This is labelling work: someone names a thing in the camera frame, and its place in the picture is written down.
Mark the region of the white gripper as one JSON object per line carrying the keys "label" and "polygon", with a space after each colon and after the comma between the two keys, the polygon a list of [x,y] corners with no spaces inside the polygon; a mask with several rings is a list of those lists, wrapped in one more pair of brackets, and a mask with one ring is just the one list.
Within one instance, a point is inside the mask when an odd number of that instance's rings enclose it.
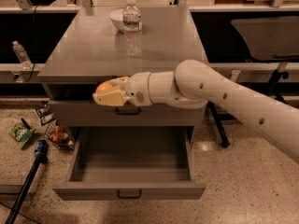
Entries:
{"label": "white gripper", "polygon": [[98,105],[106,106],[123,106],[128,101],[134,106],[150,106],[149,80],[150,72],[113,78],[108,81],[110,91],[95,92],[93,99]]}

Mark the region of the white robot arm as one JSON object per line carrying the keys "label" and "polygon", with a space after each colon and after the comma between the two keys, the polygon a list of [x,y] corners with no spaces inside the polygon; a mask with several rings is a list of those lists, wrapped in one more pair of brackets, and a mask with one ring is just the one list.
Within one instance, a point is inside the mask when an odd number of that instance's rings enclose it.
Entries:
{"label": "white robot arm", "polygon": [[211,102],[299,162],[299,109],[239,85],[196,60],[186,60],[173,71],[108,80],[98,86],[93,99],[106,106],[166,104],[186,109]]}

